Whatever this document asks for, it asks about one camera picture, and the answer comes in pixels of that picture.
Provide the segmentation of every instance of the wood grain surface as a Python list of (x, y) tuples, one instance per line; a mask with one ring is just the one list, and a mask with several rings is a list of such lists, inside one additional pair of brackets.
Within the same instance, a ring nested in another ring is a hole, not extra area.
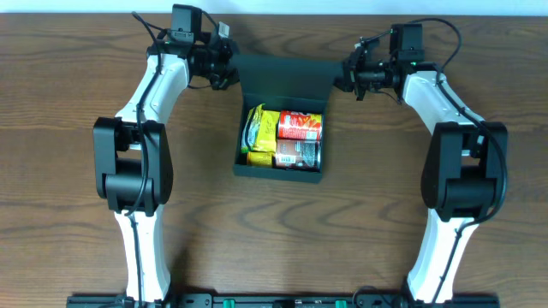
[[(169, 15), (144, 17), (170, 24)], [(213, 17), (231, 26), (242, 51), (342, 60), (359, 36), (416, 16)], [(494, 292), (507, 307), (545, 306), (548, 20), (449, 20), (464, 37), (446, 71), (451, 86), (510, 132), (505, 208), (470, 240), (455, 290)], [(131, 15), (0, 15), (0, 39), (0, 306), (121, 293), (122, 235), (95, 190), (92, 125), (129, 100), (150, 38)], [(425, 25), (427, 59), (443, 61), (455, 41), (448, 28)], [(386, 55), (384, 42), (378, 57)], [(240, 113), (233, 86), (187, 90), (171, 115), (175, 184), (164, 242), (175, 289), (398, 289), (426, 225), (420, 173), (430, 135), (414, 111), (334, 88), (318, 185), (234, 177)]]

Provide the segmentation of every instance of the yellow snack bag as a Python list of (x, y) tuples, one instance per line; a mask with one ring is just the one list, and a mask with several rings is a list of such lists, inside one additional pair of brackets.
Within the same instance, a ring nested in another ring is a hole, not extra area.
[(276, 153), (278, 111), (263, 110), (264, 104), (251, 108), (241, 132), (241, 153), (263, 151)]
[(280, 113), (278, 111), (263, 110), (257, 140), (253, 146), (254, 151), (276, 153), (276, 125), (279, 120)]
[(247, 154), (247, 164), (255, 167), (272, 168), (272, 157), (274, 153), (267, 152), (249, 152)]

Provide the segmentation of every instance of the green connector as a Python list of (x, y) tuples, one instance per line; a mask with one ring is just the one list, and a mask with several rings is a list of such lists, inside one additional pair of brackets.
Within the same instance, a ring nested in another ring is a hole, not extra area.
[(336, 300), (335, 308), (346, 308), (346, 300)]
[(233, 299), (225, 299), (223, 301), (223, 308), (235, 308), (236, 307), (236, 301)]

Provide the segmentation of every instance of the can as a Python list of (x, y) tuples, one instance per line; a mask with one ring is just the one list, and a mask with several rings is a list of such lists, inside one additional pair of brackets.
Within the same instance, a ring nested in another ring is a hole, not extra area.
[(322, 115), (282, 110), (277, 126), (277, 137), (279, 139), (320, 141), (322, 129)]
[(321, 144), (318, 141), (279, 139), (276, 167), (319, 170), (321, 150)]

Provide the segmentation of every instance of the open box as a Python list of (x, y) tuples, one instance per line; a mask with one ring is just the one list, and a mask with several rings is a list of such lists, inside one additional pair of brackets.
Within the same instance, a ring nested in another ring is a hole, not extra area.
[[(257, 55), (234, 55), (232, 61), (238, 68), (243, 92), (234, 174), (283, 181), (320, 182), (325, 162), (325, 132), (329, 129), (329, 123), (325, 122), (325, 109), (341, 64)], [(265, 110), (291, 110), (322, 115), (319, 170), (261, 168), (247, 165), (246, 155), (241, 154), (241, 133), (246, 125), (249, 110), (260, 104), (265, 104)]]

